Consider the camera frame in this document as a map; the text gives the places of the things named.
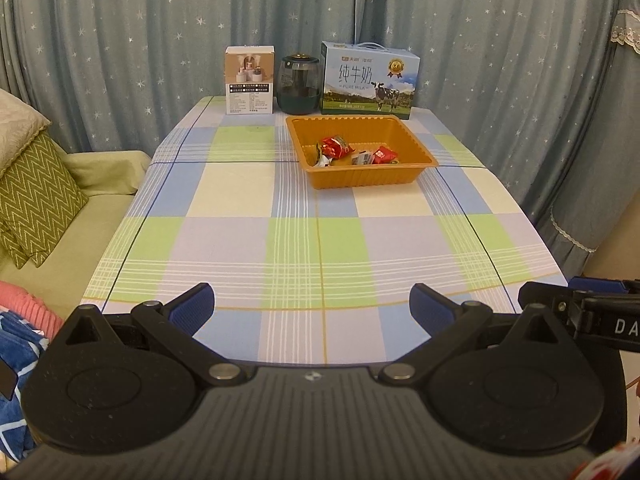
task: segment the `tablecloth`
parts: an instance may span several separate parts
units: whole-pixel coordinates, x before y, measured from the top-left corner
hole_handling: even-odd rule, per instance
[[[519,312],[528,280],[566,284],[500,181],[429,110],[405,121],[438,159],[412,184],[314,190],[286,115],[197,103],[156,151],[84,295],[104,313],[216,294],[196,334],[236,360],[394,360],[427,340],[408,293]]]

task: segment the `ribbed gray surface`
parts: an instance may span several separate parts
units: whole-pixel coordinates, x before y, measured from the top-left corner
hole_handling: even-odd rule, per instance
[[[43,446],[9,478],[65,480],[566,480],[590,459],[485,452],[444,431],[418,395],[364,368],[261,368],[247,384],[207,393],[171,437],[104,457]]]

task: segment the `blue and white patterned fabric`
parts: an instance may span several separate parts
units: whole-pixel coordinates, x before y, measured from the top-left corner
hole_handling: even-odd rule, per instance
[[[20,391],[49,340],[17,314],[0,307],[0,358],[18,375],[11,400],[0,395],[0,451],[18,462],[35,447],[20,406]]]

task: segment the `checkered tablecloth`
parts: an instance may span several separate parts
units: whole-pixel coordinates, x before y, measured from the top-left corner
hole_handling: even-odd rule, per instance
[[[429,338],[408,293],[519,312],[528,280],[565,284],[498,179],[430,111],[406,124],[438,159],[412,184],[314,190],[286,115],[201,100],[154,155],[85,293],[105,313],[199,282],[215,313],[196,338],[227,358],[394,360]]]

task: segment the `product box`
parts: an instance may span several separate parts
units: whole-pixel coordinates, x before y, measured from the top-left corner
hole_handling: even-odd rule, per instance
[[[272,46],[230,46],[225,51],[226,113],[273,113]]]
[[[375,43],[322,42],[323,114],[393,114],[408,119],[420,58]]]

